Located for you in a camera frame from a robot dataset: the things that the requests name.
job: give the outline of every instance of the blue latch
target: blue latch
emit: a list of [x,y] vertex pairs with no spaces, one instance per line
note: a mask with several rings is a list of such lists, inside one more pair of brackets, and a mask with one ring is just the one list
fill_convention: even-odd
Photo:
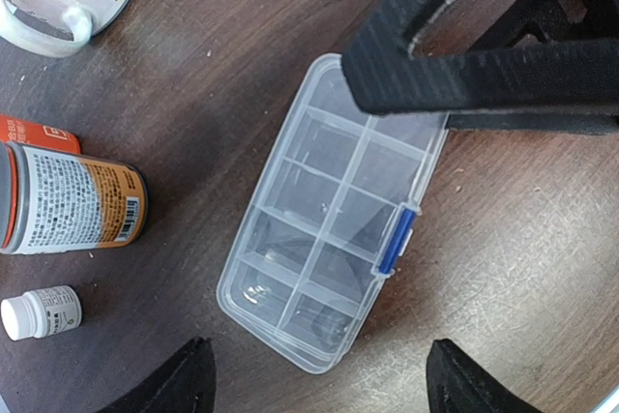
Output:
[[394,235],[385,251],[383,261],[381,261],[378,271],[382,275],[390,275],[398,258],[404,253],[404,248],[408,244],[413,233],[413,223],[417,219],[417,213],[409,209],[404,209],[399,216],[398,225],[394,230]]

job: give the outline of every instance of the pill bottle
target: pill bottle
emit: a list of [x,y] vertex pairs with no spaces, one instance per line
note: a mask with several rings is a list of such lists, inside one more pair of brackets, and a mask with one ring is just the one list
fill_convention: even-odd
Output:
[[12,340],[42,339],[75,329],[81,323],[82,310],[75,291],[61,285],[3,300],[0,314]]
[[130,244],[147,211],[132,167],[0,142],[0,251],[108,249]]
[[77,137],[67,131],[2,114],[0,114],[0,141],[14,141],[73,154],[81,152]]

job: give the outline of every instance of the white bottle cap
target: white bottle cap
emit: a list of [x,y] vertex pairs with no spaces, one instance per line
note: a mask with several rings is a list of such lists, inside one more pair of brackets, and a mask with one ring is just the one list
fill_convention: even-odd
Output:
[[32,338],[35,335],[37,330],[35,312],[25,297],[3,300],[0,304],[0,314],[4,329],[12,340]]

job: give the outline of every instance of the transparent compartment box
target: transparent compartment box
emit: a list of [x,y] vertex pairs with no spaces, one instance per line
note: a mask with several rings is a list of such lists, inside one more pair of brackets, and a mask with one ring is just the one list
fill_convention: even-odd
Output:
[[318,58],[228,256],[221,308],[301,369],[335,366],[410,240],[446,121],[366,115],[339,55]]

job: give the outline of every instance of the wood grain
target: wood grain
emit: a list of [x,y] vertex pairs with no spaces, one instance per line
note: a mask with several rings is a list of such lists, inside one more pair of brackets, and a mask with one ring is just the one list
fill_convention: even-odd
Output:
[[[513,1],[458,0],[427,49],[465,49]],[[617,137],[451,134],[408,253],[325,375],[219,310],[223,263],[309,63],[342,50],[376,2],[132,0],[73,58],[0,44],[0,110],[137,166],[152,205],[129,248],[3,257],[0,297],[71,284],[86,312],[62,337],[0,334],[14,413],[95,411],[197,335],[214,340],[219,412],[424,412],[425,358],[445,337],[544,411],[589,411],[619,383]]]

